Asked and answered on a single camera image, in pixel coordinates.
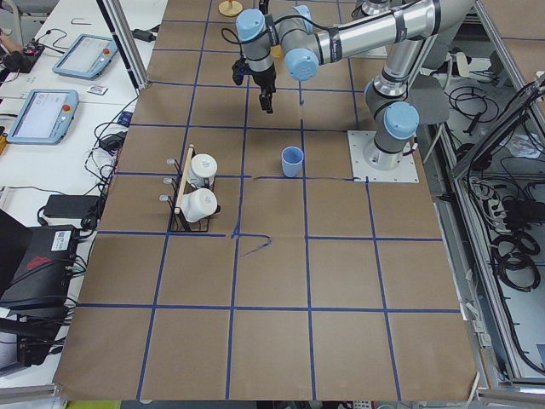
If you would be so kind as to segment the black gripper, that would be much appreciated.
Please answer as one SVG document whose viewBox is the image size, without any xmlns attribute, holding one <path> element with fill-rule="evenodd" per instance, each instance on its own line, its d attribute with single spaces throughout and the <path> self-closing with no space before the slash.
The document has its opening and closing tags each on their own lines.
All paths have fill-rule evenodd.
<svg viewBox="0 0 545 409">
<path fill-rule="evenodd" d="M 261 110 L 267 113 L 273 113 L 273 93 L 276 92 L 276 70 L 275 66 L 269 66 L 265 71 L 253 70 L 251 76 L 254 82 L 260 86 L 261 94 L 259 102 Z"/>
</svg>

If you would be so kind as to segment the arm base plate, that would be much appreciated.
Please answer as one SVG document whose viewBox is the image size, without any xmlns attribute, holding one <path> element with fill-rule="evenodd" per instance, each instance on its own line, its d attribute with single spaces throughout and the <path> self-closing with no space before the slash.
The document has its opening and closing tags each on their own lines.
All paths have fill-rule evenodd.
<svg viewBox="0 0 545 409">
<path fill-rule="evenodd" d="M 375 131 L 349 130 L 353 179 L 361 182 L 418 183 L 414 156 L 406 143 L 401 153 L 385 153 L 375 144 Z"/>
</svg>

